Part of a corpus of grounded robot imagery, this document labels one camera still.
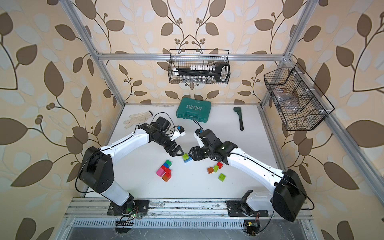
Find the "red long lego brick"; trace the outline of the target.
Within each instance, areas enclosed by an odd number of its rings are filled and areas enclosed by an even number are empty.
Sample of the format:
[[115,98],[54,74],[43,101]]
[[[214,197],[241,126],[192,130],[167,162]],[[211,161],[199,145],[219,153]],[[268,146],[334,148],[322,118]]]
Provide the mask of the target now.
[[170,175],[170,174],[171,174],[171,172],[172,172],[172,171],[171,171],[169,168],[167,168],[167,167],[166,167],[166,166],[164,166],[164,165],[163,165],[163,166],[161,166],[161,169],[162,169],[162,170],[164,170],[165,174],[168,174],[168,175]]

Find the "pink lego brick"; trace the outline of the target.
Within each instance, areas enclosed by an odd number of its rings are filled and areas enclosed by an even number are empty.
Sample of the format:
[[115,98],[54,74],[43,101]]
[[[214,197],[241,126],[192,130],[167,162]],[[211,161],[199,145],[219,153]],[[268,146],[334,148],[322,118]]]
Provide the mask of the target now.
[[163,175],[166,173],[166,171],[163,169],[163,168],[159,168],[158,170],[157,170],[157,172],[156,172],[156,174],[160,177],[160,178],[162,178],[163,177]]

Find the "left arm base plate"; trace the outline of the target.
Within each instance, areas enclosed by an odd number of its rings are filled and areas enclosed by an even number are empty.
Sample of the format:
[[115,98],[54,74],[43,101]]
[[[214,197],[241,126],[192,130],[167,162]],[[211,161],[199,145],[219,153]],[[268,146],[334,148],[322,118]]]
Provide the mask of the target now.
[[114,202],[110,203],[110,206],[107,211],[108,216],[123,216],[135,215],[145,216],[149,210],[149,200],[133,200],[124,204],[123,206],[118,206]]

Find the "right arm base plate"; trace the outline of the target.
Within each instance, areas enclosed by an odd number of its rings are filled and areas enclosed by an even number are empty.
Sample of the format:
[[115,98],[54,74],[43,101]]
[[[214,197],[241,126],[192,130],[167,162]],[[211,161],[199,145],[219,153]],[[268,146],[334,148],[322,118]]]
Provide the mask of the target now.
[[245,202],[233,200],[226,201],[229,217],[268,217],[266,210],[254,211]]

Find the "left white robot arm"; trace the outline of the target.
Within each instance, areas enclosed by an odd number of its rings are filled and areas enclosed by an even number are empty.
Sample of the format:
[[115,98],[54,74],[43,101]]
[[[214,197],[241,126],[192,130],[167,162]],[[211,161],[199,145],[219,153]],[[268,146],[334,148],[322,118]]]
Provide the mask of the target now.
[[78,179],[117,206],[132,205],[134,197],[115,180],[114,166],[137,148],[151,142],[162,146],[171,157],[182,156],[184,152],[175,139],[184,136],[185,129],[175,126],[169,134],[169,128],[170,122],[159,117],[155,122],[135,127],[133,133],[112,144],[88,148],[78,172]]

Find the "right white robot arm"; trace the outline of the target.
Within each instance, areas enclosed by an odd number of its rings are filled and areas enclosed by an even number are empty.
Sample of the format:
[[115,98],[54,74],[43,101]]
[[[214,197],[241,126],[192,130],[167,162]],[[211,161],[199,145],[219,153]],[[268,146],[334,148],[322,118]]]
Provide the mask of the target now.
[[197,129],[194,137],[198,146],[191,148],[189,156],[194,161],[211,159],[237,168],[256,179],[267,190],[256,193],[247,191],[240,200],[238,209],[252,217],[260,210],[274,210],[283,219],[294,222],[308,198],[298,174],[288,169],[283,171],[266,165],[245,153],[232,142],[222,142],[209,129]]

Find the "lime green small lego brick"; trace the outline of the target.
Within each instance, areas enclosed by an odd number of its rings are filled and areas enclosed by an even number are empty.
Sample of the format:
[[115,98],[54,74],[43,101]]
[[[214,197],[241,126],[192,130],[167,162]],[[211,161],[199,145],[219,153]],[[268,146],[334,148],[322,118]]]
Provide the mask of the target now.
[[221,182],[223,182],[223,181],[225,180],[225,178],[226,178],[226,175],[224,175],[224,174],[220,174],[219,177],[218,177],[218,179],[219,179]]

